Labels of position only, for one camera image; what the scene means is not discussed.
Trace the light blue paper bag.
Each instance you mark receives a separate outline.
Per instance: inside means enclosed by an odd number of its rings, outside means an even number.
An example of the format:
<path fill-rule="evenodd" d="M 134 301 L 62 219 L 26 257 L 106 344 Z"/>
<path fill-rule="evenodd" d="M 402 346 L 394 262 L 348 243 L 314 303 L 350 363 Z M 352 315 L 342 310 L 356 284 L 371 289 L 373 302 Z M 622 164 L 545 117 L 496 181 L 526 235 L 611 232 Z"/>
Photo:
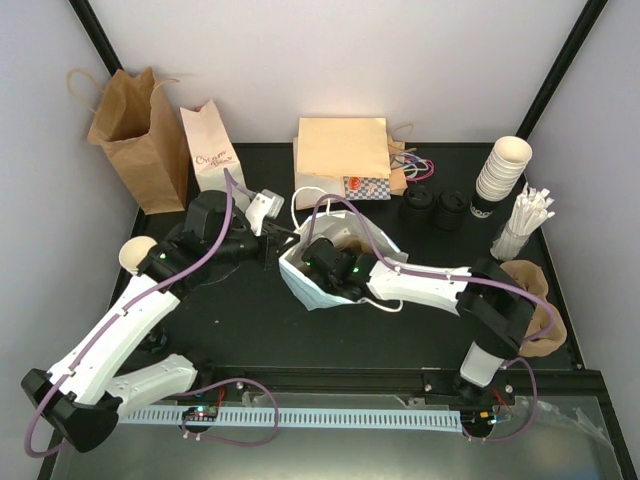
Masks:
<path fill-rule="evenodd" d="M 282 280 L 309 311 L 342 305 L 372 303 L 366 289 L 368 272 L 378 261 L 374 248 L 385 257 L 405 261 L 408 255 L 367 217 L 350 210 L 333 210 L 343 197 L 318 189 L 321 196 L 312 202 L 312 214 L 294 232 L 300 241 L 278 259 Z M 340 251 L 347 238 L 369 244 L 371 254 L 356 257 Z"/>

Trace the brown pulp cup carrier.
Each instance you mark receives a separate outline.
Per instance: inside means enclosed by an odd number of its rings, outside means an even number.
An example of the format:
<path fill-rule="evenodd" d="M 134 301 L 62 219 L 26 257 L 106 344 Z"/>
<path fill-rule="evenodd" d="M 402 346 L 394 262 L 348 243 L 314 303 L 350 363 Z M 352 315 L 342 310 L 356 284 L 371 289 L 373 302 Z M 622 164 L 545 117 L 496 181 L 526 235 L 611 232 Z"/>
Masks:
<path fill-rule="evenodd" d="M 373 252 L 371 246 L 358 238 L 347 238 L 338 245 L 340 251 L 347 251 L 356 257 L 361 254 L 371 254 Z"/>

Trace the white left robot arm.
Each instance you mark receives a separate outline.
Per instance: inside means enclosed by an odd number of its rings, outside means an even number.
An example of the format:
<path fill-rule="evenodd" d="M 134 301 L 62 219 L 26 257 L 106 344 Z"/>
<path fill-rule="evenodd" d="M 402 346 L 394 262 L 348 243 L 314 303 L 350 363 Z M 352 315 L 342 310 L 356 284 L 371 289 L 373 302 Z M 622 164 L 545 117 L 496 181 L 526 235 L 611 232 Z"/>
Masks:
<path fill-rule="evenodd" d="M 206 363 L 170 354 L 120 375 L 139 347 L 156 351 L 157 327 L 209 277 L 216 265 L 257 260 L 269 265 L 299 235 L 273 224 L 284 200 L 263 190 L 241 210 L 232 196 L 205 191 L 189 205 L 184 221 L 161 241 L 139 236 L 126 242 L 120 263 L 132 277 L 120 298 L 91 332 L 48 370 L 32 369 L 21 387 L 65 444 L 85 453 L 103 443 L 129 414 L 171 396 L 207 397 L 215 376 Z"/>

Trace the paper cup near left arm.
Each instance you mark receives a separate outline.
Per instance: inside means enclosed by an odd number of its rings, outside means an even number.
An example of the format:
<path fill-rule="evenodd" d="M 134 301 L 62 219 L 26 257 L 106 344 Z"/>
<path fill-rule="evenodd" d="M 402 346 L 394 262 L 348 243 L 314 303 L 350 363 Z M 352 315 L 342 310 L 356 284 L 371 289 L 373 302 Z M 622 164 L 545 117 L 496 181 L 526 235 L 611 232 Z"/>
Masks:
<path fill-rule="evenodd" d="M 131 275 L 137 275 L 138 265 L 156 244 L 157 241 L 149 236 L 136 236 L 129 239 L 119 251 L 120 266 Z"/>

